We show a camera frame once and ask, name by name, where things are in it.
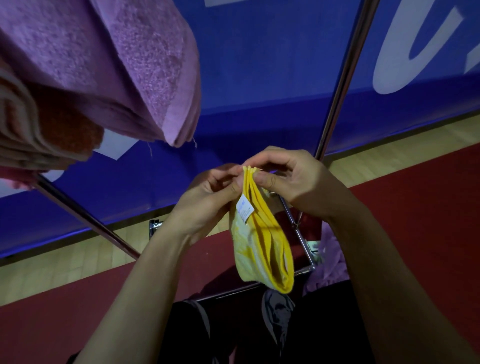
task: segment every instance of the forearm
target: forearm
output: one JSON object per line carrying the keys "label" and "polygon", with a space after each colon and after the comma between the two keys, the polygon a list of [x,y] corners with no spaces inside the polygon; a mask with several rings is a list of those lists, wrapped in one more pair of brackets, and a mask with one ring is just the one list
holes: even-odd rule
{"label": "forearm", "polygon": [[156,363],[187,244],[167,224],[155,233],[76,363]]}
{"label": "forearm", "polygon": [[358,201],[351,206],[329,223],[345,254],[377,361],[477,362],[473,350],[435,307],[371,212]]}

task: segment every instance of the purple cloth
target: purple cloth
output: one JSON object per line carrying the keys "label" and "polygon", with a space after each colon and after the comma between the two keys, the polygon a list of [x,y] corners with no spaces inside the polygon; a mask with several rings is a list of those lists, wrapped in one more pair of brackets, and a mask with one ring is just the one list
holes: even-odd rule
{"label": "purple cloth", "polygon": [[200,116],[195,38],[172,0],[0,0],[0,52],[97,124],[172,146]]}
{"label": "purple cloth", "polygon": [[322,257],[322,263],[318,263],[308,277],[303,287],[303,295],[350,279],[342,248],[332,228],[326,222],[322,222],[322,239],[318,244],[318,254]]}

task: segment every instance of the white tag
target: white tag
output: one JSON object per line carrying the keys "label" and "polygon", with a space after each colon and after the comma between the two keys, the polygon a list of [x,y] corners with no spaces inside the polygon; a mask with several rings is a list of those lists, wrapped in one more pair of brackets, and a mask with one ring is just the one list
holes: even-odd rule
{"label": "white tag", "polygon": [[244,223],[247,223],[249,216],[255,211],[252,204],[244,194],[241,195],[240,200],[237,202],[236,208]]}

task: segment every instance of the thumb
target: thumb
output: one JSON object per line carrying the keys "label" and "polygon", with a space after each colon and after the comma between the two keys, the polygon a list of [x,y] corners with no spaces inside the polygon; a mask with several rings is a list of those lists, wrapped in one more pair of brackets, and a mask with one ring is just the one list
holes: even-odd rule
{"label": "thumb", "polygon": [[223,190],[215,192],[212,196],[215,202],[215,206],[221,208],[230,201],[233,201],[236,198],[240,197],[241,193],[242,188],[235,181],[233,181]]}
{"label": "thumb", "polygon": [[263,171],[257,171],[253,174],[253,180],[255,183],[271,192],[275,192],[280,196],[287,197],[288,195],[288,182],[283,178]]}

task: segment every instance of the metal frame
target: metal frame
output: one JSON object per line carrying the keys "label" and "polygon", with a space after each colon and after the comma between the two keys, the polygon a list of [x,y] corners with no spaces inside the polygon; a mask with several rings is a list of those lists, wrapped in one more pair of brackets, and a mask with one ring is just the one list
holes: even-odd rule
{"label": "metal frame", "polygon": [[[368,35],[368,31],[372,25],[373,18],[375,16],[375,12],[377,10],[378,4],[380,0],[364,0],[360,12],[357,16],[356,23],[355,23],[355,30],[352,33],[350,38],[349,46],[347,53],[345,54],[344,62],[342,65],[342,72],[340,73],[340,77],[338,79],[336,89],[334,92],[334,97],[332,98],[332,102],[330,105],[330,110],[328,112],[328,116],[325,121],[325,126],[322,131],[321,138],[318,142],[318,146],[315,152],[315,158],[318,160],[322,160],[326,149],[328,147],[328,143],[333,134],[333,130],[335,128],[336,122],[340,115],[340,110],[342,108],[343,102],[348,92],[348,88],[350,86],[350,82],[352,80],[355,67],[357,66],[358,60],[360,58],[360,53],[365,44],[365,40]],[[133,249],[126,241],[124,241],[120,236],[115,234],[113,231],[109,230],[104,224],[102,224],[98,219],[93,217],[88,211],[86,211],[82,206],[80,206],[77,202],[71,199],[68,195],[66,195],[63,191],[55,187],[48,179],[45,177],[38,175],[37,181],[35,184],[35,188],[40,191],[41,194],[46,196],[48,199],[59,205],[61,208],[66,210],[71,215],[75,216],[81,222],[83,222],[86,226],[90,227],[93,231],[97,232],[99,235],[103,236],[109,242],[114,244],[116,247],[120,248],[122,251],[127,253],[129,256],[134,258],[135,260],[140,257],[140,253]],[[299,219],[296,222],[293,218],[293,215],[288,207],[288,204],[283,198],[280,198],[287,213],[288,219],[292,225],[292,229],[295,231],[303,249],[305,250],[305,254],[307,255],[310,266],[302,268],[295,272],[295,275],[302,275],[310,273],[315,269],[315,261],[312,252],[310,251],[307,242],[305,241],[304,237],[302,236],[299,230],[299,224],[302,217],[302,213],[299,215]],[[236,293],[249,291],[256,287],[261,286],[260,283],[253,283],[248,286],[244,286],[235,290],[222,292],[218,294],[214,294],[207,297],[202,297],[197,299],[197,301],[204,301],[208,299],[218,299],[227,296],[231,296]]]}

